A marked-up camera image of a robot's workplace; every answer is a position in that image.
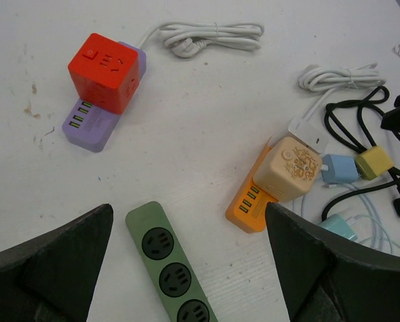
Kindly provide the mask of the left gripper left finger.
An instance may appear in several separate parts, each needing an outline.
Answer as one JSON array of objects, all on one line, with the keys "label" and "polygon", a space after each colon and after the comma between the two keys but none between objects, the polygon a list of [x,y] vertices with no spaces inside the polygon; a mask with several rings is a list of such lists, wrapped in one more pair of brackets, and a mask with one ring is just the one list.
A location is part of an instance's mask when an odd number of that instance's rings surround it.
[{"label": "left gripper left finger", "polygon": [[100,205],[0,252],[0,321],[86,321],[113,226]]}]

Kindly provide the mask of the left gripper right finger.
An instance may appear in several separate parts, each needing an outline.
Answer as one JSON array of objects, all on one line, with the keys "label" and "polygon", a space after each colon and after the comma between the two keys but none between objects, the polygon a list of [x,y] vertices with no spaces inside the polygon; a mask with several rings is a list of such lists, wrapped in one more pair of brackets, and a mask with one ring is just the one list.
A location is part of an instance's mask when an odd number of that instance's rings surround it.
[{"label": "left gripper right finger", "polygon": [[400,321],[400,257],[278,203],[267,204],[265,220],[290,321]]}]

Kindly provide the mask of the yellow usb charger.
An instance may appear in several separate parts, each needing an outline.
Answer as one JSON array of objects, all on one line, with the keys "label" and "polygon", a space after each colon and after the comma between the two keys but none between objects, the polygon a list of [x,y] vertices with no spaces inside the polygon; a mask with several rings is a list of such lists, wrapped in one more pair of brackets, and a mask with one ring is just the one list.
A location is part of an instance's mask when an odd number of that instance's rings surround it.
[{"label": "yellow usb charger", "polygon": [[394,167],[392,159],[381,146],[373,146],[359,154],[354,161],[365,180],[373,180]]}]

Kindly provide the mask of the teal charger cube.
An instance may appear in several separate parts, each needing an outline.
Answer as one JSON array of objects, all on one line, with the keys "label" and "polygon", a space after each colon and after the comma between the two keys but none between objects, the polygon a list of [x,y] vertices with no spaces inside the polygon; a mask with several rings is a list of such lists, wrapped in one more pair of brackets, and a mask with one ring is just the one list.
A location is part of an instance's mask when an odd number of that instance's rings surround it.
[{"label": "teal charger cube", "polygon": [[358,239],[351,226],[339,214],[329,216],[325,221],[321,222],[319,226],[350,241],[356,241]]}]

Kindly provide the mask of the light blue usb charger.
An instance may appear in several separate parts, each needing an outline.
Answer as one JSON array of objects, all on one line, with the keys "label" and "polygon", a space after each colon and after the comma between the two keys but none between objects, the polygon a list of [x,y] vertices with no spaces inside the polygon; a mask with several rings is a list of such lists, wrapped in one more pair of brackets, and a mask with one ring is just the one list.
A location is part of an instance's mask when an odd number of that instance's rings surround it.
[{"label": "light blue usb charger", "polygon": [[322,158],[322,178],[326,184],[351,184],[358,180],[359,173],[352,156],[326,154]]}]

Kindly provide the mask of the green power strip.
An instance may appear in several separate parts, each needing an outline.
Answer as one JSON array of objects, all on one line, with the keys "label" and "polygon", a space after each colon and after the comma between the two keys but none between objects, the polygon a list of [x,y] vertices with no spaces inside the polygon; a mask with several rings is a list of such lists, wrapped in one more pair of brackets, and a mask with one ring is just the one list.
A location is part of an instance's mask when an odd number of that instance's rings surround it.
[{"label": "green power strip", "polygon": [[170,321],[217,321],[163,207],[148,202],[125,223]]}]

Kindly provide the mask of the purple usb hub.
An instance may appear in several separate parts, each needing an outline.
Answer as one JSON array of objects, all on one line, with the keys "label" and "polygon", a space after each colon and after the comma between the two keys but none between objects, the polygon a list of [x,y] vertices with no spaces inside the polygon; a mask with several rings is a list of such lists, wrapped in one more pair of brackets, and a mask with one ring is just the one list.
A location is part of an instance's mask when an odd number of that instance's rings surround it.
[{"label": "purple usb hub", "polygon": [[71,144],[101,152],[121,116],[79,99],[64,121],[62,131]]}]

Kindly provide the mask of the red cube socket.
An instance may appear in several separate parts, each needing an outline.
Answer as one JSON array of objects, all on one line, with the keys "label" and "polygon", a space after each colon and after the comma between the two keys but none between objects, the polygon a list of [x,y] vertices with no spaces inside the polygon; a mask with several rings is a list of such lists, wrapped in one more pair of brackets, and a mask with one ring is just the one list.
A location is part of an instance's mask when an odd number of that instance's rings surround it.
[{"label": "red cube socket", "polygon": [[121,115],[140,83],[139,53],[92,33],[68,64],[78,96]]}]

